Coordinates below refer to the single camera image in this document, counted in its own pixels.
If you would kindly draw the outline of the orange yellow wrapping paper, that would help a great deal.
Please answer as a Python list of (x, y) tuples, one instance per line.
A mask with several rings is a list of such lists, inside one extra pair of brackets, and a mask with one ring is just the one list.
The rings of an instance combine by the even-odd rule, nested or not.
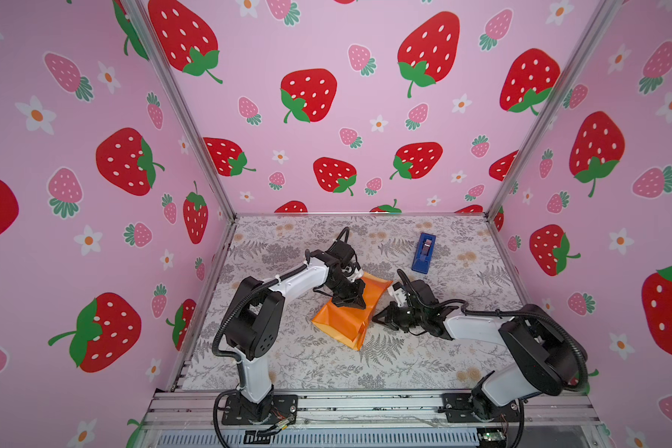
[(337, 307), (332, 302), (327, 302), (312, 319), (312, 324), (316, 328), (356, 351), (360, 351), (363, 347), (375, 307), (392, 285), (391, 281), (370, 274), (364, 274), (362, 279), (365, 283), (365, 309)]

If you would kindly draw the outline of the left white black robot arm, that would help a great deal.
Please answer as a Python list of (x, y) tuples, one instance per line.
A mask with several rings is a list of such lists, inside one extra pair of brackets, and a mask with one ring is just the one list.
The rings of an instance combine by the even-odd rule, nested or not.
[(334, 256), (316, 250), (285, 274), (242, 281), (213, 339), (212, 352), (236, 361), (237, 390), (247, 402), (261, 404), (273, 393), (267, 354), (276, 342), (287, 304), (317, 291), (339, 306), (363, 309), (362, 276), (357, 255)]

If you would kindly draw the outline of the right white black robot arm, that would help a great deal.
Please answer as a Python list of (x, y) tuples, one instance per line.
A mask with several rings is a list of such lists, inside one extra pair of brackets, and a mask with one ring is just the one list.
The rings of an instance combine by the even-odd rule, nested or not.
[(390, 302), (373, 317), (373, 323), (410, 334), (420, 328), (423, 335), (447, 341), (472, 340), (507, 348), (513, 362), (485, 375), (470, 393), (470, 410), (483, 421), (494, 419), (515, 401), (587, 388), (586, 351), (534, 304), (515, 311), (481, 311), (459, 299), (443, 304), (406, 299)]

